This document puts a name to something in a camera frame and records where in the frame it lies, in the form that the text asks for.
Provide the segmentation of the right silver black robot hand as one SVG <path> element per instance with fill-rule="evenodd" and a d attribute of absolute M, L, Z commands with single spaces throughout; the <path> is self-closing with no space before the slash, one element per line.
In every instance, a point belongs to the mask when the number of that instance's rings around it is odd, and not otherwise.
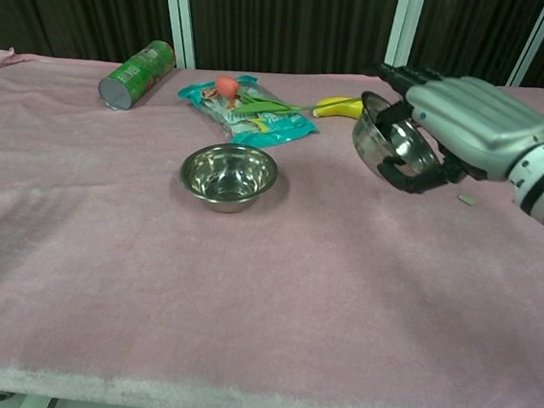
<path fill-rule="evenodd" d="M 401 171 L 401 157 L 384 157 L 378 173 L 406 193 L 423 193 L 467 176 L 505 181 L 520 157 L 544 143 L 544 114 L 485 80 L 387 63 L 375 71 L 402 96 L 378 114 L 376 128 L 388 132 L 393 124 L 411 120 L 438 142 L 444 155 L 415 176 Z"/>

